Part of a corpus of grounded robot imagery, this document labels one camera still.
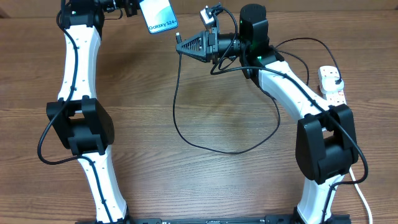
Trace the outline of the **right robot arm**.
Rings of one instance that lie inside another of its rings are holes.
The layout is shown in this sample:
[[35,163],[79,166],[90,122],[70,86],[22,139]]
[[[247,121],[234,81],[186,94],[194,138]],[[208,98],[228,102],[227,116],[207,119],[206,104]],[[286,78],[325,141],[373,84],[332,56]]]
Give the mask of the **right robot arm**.
[[230,34],[220,32],[222,12],[221,5],[205,7],[200,13],[205,30],[178,40],[176,50],[212,62],[212,75],[224,73],[223,60],[238,59],[244,76],[296,121],[295,158],[305,177],[302,197],[292,214],[266,215],[264,223],[350,223],[349,215],[333,214],[331,205],[345,174],[364,159],[351,109],[321,98],[294,74],[279,48],[269,42],[264,6],[245,5],[233,19]]

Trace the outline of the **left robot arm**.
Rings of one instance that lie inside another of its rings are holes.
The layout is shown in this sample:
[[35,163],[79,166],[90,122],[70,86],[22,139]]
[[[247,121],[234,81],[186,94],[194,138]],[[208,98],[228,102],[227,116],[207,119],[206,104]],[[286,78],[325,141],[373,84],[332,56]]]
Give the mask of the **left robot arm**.
[[[114,125],[97,99],[96,60],[105,13],[120,10],[128,17],[139,10],[137,1],[62,1],[56,23],[65,36],[66,57],[57,100],[47,103],[49,119],[37,146],[39,159],[48,165],[78,161],[95,202],[95,223],[132,223],[112,162]],[[72,156],[46,160],[42,146],[53,128]]]

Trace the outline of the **Galaxy smartphone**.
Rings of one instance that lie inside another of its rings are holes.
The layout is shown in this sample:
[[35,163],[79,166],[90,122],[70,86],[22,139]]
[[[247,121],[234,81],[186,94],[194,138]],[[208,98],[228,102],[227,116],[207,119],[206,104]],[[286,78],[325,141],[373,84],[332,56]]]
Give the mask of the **Galaxy smartphone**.
[[139,6],[150,34],[178,27],[178,20],[169,0],[140,0]]

